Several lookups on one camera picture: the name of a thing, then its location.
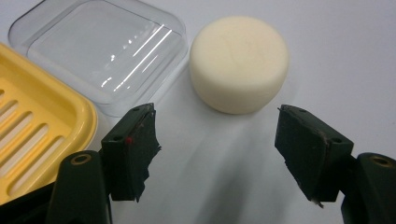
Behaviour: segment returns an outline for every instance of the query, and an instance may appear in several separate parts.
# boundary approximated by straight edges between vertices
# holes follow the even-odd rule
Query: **white round soap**
[[[191,46],[191,81],[201,99],[229,114],[267,105],[279,92],[289,65],[280,34],[250,17],[228,17],[207,25]]]

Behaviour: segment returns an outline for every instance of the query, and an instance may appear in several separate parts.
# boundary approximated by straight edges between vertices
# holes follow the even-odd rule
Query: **red dot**
[[[125,145],[131,145],[134,142],[132,137],[125,138]]]

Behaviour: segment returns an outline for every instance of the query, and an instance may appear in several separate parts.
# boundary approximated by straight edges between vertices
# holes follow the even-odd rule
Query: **yellow soap dish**
[[[54,181],[96,128],[90,101],[0,44],[0,204]]]

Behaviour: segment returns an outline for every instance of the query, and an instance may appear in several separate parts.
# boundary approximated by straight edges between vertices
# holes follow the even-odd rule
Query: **transparent plastic box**
[[[43,1],[9,43],[113,117],[148,102],[188,51],[180,20],[131,0]]]

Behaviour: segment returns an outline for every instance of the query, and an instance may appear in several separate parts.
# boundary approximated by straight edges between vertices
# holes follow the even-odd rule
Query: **white table surface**
[[[0,41],[38,0],[0,1]],[[186,68],[156,104],[163,150],[139,203],[113,203],[114,223],[343,223],[344,196],[309,202],[274,147],[281,104],[309,110],[355,143],[353,155],[396,158],[396,2],[145,0],[185,22],[189,45],[215,19],[272,24],[290,50],[278,96],[261,111],[221,114],[194,93]]]

